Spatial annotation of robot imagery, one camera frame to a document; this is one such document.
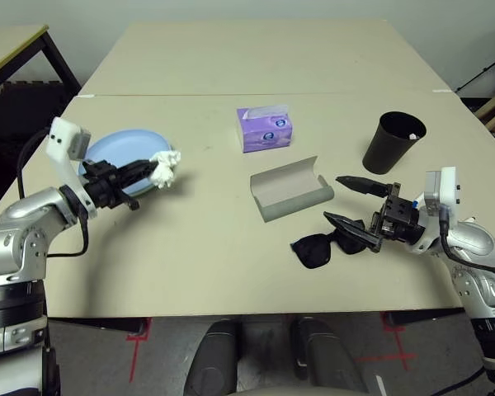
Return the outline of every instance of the red tape mark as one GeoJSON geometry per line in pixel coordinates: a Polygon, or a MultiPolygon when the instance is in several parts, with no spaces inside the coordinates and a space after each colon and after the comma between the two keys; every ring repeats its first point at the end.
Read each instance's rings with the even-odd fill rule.
{"type": "Polygon", "coordinates": [[[134,354],[132,355],[132,363],[130,365],[130,377],[129,382],[134,381],[135,367],[138,363],[138,351],[139,343],[145,342],[149,339],[150,327],[152,326],[152,318],[147,318],[147,324],[145,325],[145,331],[140,336],[126,336],[126,341],[133,341],[134,344],[134,354]]]}
{"type": "Polygon", "coordinates": [[[409,371],[409,366],[407,364],[408,359],[415,359],[417,357],[416,353],[405,353],[403,350],[402,340],[399,336],[401,332],[405,331],[403,326],[390,326],[387,323],[386,313],[381,313],[381,322],[383,324],[384,332],[392,332],[394,334],[394,340],[396,341],[396,347],[398,348],[398,353],[394,355],[382,355],[382,356],[364,356],[356,358],[356,361],[396,361],[401,360],[403,369],[409,371]]]}

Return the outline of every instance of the black cable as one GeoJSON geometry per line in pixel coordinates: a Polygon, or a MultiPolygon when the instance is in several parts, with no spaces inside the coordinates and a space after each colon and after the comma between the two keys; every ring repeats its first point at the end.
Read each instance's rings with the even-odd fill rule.
{"type": "Polygon", "coordinates": [[[79,206],[78,218],[82,231],[82,250],[76,253],[53,253],[49,254],[48,257],[79,257],[86,253],[90,238],[88,236],[88,212],[83,205],[79,206]]]}
{"type": "Polygon", "coordinates": [[[455,89],[455,93],[459,92],[460,90],[464,89],[466,86],[468,86],[470,83],[472,83],[474,80],[482,76],[484,73],[486,73],[489,69],[491,69],[493,66],[495,66],[495,62],[490,64],[489,66],[486,66],[485,68],[482,69],[482,72],[477,74],[475,77],[471,78],[467,83],[465,83],[462,87],[458,87],[455,89]]]}
{"type": "Polygon", "coordinates": [[[440,242],[442,249],[444,249],[445,255],[452,261],[458,262],[464,266],[474,268],[476,270],[488,271],[495,274],[495,267],[483,266],[481,264],[475,264],[468,262],[456,256],[450,249],[449,243],[447,243],[447,234],[449,233],[449,212],[446,206],[441,205],[439,212],[439,224],[440,224],[440,242]]]}
{"type": "Polygon", "coordinates": [[[16,160],[16,183],[18,185],[18,195],[21,199],[26,197],[24,194],[24,181],[22,180],[22,168],[25,165],[26,156],[33,148],[33,145],[43,139],[48,134],[49,130],[50,128],[46,127],[31,136],[22,146],[20,154],[18,154],[18,159],[16,160]]]}
{"type": "Polygon", "coordinates": [[[484,374],[485,369],[483,367],[479,368],[476,372],[474,372],[471,376],[466,379],[462,379],[460,382],[456,384],[450,385],[447,388],[443,388],[438,392],[433,393],[431,396],[441,396],[442,394],[448,394],[452,390],[457,390],[458,388],[462,388],[463,386],[469,384],[470,382],[475,381],[480,375],[484,374]]]}

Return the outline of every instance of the white wall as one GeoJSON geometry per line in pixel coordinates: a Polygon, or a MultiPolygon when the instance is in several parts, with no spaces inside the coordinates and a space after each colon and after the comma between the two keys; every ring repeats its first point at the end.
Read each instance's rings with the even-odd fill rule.
{"type": "MultiPolygon", "coordinates": [[[[0,0],[0,25],[47,23],[81,82],[132,21],[324,17],[390,21],[453,89],[495,60],[495,0],[0,0]]],[[[56,78],[40,58],[15,77],[56,78]]],[[[494,92],[495,70],[462,96],[494,92]]]]}

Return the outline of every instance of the yellow table edge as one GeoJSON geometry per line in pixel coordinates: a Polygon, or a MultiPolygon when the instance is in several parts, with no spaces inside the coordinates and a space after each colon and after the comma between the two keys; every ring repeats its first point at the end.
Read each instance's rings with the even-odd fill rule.
{"type": "Polygon", "coordinates": [[[42,25],[34,35],[16,47],[15,50],[10,52],[7,56],[0,59],[0,69],[3,68],[11,59],[20,54],[25,48],[27,48],[29,44],[41,37],[49,28],[50,27],[48,25],[42,25]]]}

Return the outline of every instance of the purple tissue box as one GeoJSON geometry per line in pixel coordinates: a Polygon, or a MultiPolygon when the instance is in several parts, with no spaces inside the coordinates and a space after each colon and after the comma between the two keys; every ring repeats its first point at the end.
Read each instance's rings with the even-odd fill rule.
{"type": "Polygon", "coordinates": [[[237,109],[240,144],[244,153],[290,145],[292,125],[287,112],[276,114],[278,111],[271,111],[270,107],[272,106],[237,109]],[[261,111],[256,114],[253,112],[253,116],[258,116],[257,118],[251,116],[245,118],[248,110],[258,111],[259,109],[261,111]],[[264,113],[269,113],[269,115],[260,116],[264,113]]]}

